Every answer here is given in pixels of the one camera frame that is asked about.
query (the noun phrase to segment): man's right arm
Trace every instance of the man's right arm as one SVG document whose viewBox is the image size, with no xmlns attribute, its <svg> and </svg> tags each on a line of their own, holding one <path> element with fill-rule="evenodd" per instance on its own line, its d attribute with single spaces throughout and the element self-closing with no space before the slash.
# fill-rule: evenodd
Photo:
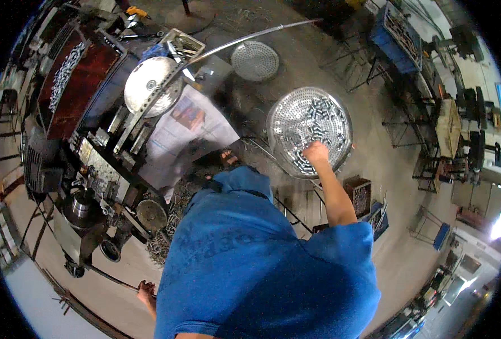
<svg viewBox="0 0 501 339">
<path fill-rule="evenodd" d="M 337 180 L 328 160 L 328 148 L 318 141 L 314 141 L 303 155 L 315 167 L 324 191 L 326 215 L 330 227 L 348 225 L 357 222 L 354 206 L 348 194 Z"/>
</svg>

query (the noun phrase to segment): perforated metal tray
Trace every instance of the perforated metal tray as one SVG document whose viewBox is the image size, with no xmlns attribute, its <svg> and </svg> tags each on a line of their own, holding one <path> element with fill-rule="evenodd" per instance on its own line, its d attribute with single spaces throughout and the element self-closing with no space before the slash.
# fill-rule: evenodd
<svg viewBox="0 0 501 339">
<path fill-rule="evenodd" d="M 241 78 L 260 82 L 277 73 L 279 56 L 267 44 L 245 41 L 235 47 L 231 63 Z"/>
<path fill-rule="evenodd" d="M 299 178 L 313 180 L 317 175 L 304 174 L 293 163 L 288 152 L 297 148 L 303 150 L 311 139 L 312 134 L 309 127 L 314 124 L 313 119 L 309 118 L 308 110 L 312 105 L 313 99 L 328 98 L 336 106 L 339 112 L 344 116 L 344 121 L 338 119 L 324 119 L 320 122 L 327 138 L 332 141 L 327 145 L 330 152 L 330 165 L 333 170 L 338 170 L 341 165 L 350 157 L 352 147 L 352 122 L 347 108 L 343 103 L 330 95 L 328 92 L 317 87 L 301 87 L 291 91 L 282 97 L 271 108 L 267 118 L 267 136 L 269 147 L 279 165 L 289 175 Z M 338 148 L 337 136 L 342 134 L 345 138 L 344 144 L 340 150 Z M 293 140 L 306 140 L 306 145 L 295 145 Z"/>
</svg>

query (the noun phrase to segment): plastic crate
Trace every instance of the plastic crate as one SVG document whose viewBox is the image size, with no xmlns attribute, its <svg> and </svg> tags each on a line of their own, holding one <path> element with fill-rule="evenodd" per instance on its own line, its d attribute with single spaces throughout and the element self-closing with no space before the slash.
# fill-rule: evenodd
<svg viewBox="0 0 501 339">
<path fill-rule="evenodd" d="M 385 21 L 389 11 L 392 15 L 402 18 L 404 21 L 404 27 L 417 50 L 417 60 L 410 56 L 408 50 L 402 47 L 387 29 Z M 413 73 L 422 70 L 422 39 L 406 19 L 404 19 L 403 14 L 391 3 L 387 2 L 378 11 L 377 22 L 371 30 L 369 37 L 385 53 L 400 73 Z"/>
</svg>

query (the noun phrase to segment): container of bolts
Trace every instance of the container of bolts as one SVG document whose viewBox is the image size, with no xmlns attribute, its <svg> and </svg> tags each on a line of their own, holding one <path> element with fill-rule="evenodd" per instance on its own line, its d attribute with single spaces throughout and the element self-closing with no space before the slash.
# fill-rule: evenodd
<svg viewBox="0 0 501 339">
<path fill-rule="evenodd" d="M 181 58 L 182 61 L 190 60 L 199 56 L 206 45 L 194 39 L 188 34 L 173 28 L 160 40 L 166 44 L 171 44 L 170 49 L 173 48 L 174 52 Z"/>
<path fill-rule="evenodd" d="M 345 180 L 343 186 L 352 201 L 356 218 L 367 215 L 371 210 L 371 180 L 357 176 Z"/>
<path fill-rule="evenodd" d="M 352 149 L 352 123 L 347 108 L 317 87 L 297 88 L 277 101 L 268 113 L 267 136 L 278 164 L 298 179 L 318 178 L 302 154 L 313 141 L 328 147 L 334 171 L 341 168 Z"/>
</svg>

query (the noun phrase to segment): red panel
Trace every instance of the red panel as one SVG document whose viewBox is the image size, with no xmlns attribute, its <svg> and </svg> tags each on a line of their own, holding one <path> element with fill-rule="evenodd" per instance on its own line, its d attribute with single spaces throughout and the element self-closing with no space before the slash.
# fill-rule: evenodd
<svg viewBox="0 0 501 339">
<path fill-rule="evenodd" d="M 67 139 L 71 136 L 88 102 L 102 81 L 107 77 L 112 65 L 119 58 L 119 54 L 111 47 L 103 44 L 91 44 L 84 51 L 83 57 L 73 69 L 57 109 L 54 114 L 51 114 L 48 107 L 51 101 L 51 87 L 53 86 L 54 75 L 64 62 L 66 56 L 81 41 L 81 37 L 77 32 L 73 32 L 70 35 L 53 63 L 51 72 L 45 78 L 38 102 L 42 116 L 46 120 L 51 120 L 51 125 L 48 127 L 47 139 Z"/>
</svg>

